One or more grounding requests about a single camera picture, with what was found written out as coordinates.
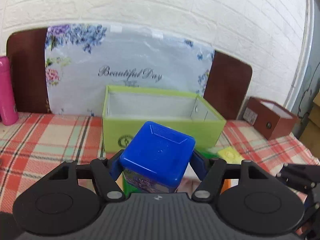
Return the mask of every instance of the table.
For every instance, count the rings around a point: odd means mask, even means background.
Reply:
[[[228,121],[210,151],[228,146],[272,175],[285,162],[320,164],[293,134],[267,141],[244,121]],[[63,161],[88,164],[112,155],[103,151],[100,117],[19,113],[16,124],[0,123],[0,211],[12,213],[17,196]]]

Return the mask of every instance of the green object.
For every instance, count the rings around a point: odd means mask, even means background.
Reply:
[[[123,173],[121,174],[122,176],[122,186],[123,186],[123,192],[125,194],[126,197],[129,196],[130,193],[141,193],[141,190],[132,186],[131,184],[129,184],[124,176],[123,176]]]
[[[197,149],[198,152],[204,156],[205,158],[207,159],[211,159],[211,158],[220,158],[217,154],[215,153],[211,153],[211,152],[208,152],[208,151],[205,151],[205,150],[200,150],[200,149]]]
[[[196,148],[213,147],[226,120],[195,93],[155,88],[107,86],[103,142],[107,153],[126,148],[146,121],[192,136]]]

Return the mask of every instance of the pink thermos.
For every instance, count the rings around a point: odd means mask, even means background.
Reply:
[[[14,124],[18,120],[7,57],[0,57],[0,116],[4,125]]]

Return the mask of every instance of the white brick wall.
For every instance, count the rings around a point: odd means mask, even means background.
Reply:
[[[147,25],[212,44],[253,68],[247,95],[283,104],[294,77],[306,0],[0,0],[0,53],[11,33],[60,23]]]

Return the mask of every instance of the chair backrest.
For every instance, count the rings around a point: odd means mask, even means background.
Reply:
[[[21,31],[7,41],[19,112],[50,112],[44,69],[46,32],[47,28]],[[248,64],[216,51],[204,98],[225,119],[236,119],[251,76],[252,68]]]
[[[237,118],[252,76],[250,65],[216,51],[204,99],[225,119]]]

